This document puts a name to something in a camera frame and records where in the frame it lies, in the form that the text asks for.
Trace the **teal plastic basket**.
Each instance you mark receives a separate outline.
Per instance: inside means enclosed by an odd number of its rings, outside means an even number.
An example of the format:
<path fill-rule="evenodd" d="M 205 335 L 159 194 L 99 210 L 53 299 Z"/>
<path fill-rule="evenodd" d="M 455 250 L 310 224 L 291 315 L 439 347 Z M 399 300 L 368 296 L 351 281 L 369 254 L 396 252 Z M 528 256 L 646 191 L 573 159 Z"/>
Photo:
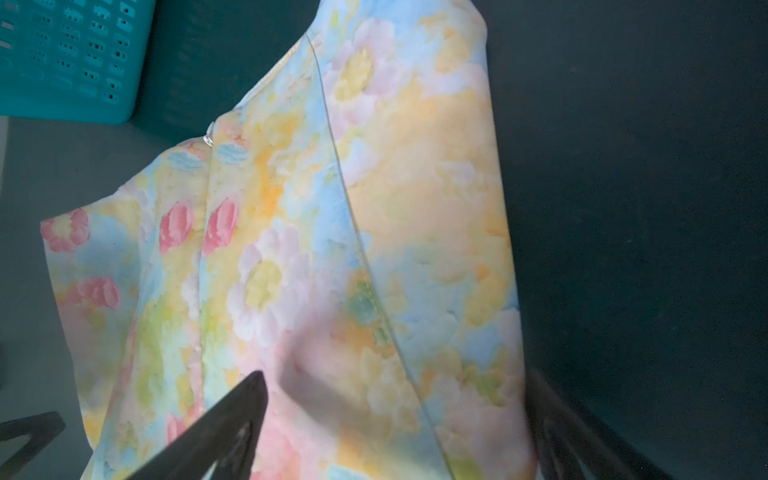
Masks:
<path fill-rule="evenodd" d="M 2 0 L 2 115 L 127 122 L 154 11 L 147 0 Z"/>

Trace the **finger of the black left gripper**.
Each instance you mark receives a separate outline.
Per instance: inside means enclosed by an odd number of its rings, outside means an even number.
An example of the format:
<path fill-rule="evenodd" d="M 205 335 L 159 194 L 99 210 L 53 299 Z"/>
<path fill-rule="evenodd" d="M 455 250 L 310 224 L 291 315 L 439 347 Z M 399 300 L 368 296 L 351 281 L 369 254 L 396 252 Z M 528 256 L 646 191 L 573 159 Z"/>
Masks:
<path fill-rule="evenodd" d="M 2 422 L 2 442 L 24 438 L 25 443 L 1 463 L 1 476 L 16 476 L 65 428 L 63 418 L 55 411 Z"/>

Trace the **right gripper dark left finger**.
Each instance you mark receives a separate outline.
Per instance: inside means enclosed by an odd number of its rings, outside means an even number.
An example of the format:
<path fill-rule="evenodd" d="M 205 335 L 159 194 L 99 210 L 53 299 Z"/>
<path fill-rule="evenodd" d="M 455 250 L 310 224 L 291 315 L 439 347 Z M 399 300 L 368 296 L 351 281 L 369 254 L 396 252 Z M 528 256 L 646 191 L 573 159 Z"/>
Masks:
<path fill-rule="evenodd" d="M 252 372 L 131 477 L 248 479 L 268 400 L 263 373 Z"/>

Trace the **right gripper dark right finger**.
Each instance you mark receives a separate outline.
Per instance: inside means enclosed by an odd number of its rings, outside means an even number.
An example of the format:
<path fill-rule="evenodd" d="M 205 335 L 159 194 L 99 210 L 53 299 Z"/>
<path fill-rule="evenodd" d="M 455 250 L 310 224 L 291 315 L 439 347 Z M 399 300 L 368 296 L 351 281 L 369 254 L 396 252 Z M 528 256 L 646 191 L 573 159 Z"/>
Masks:
<path fill-rule="evenodd" d="M 526 409 L 545 479 L 664 479 L 642 455 L 542 372 L 526 376 Z"/>

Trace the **floral skirt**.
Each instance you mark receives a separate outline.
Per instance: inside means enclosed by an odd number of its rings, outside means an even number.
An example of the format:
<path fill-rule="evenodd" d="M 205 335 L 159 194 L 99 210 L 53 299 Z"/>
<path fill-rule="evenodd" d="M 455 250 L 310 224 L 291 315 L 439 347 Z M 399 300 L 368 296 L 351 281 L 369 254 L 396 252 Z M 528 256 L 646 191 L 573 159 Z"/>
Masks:
<path fill-rule="evenodd" d="M 469 1 L 323 1 L 205 135 L 45 220 L 92 454 L 123 479 L 254 371 L 254 479 L 532 479 Z"/>

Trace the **green table mat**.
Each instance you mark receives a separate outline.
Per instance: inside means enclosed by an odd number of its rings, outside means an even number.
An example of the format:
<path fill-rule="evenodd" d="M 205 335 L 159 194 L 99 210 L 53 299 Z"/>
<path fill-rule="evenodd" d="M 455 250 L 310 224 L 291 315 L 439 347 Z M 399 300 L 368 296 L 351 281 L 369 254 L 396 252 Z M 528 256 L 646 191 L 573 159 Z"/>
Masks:
<path fill-rule="evenodd" d="M 481 1 L 525 360 L 677 479 L 767 475 L 767 5 Z M 40 224 L 203 131 L 313 1 L 160 1 L 130 122 L 1 123 L 1 416 L 90 456 Z"/>

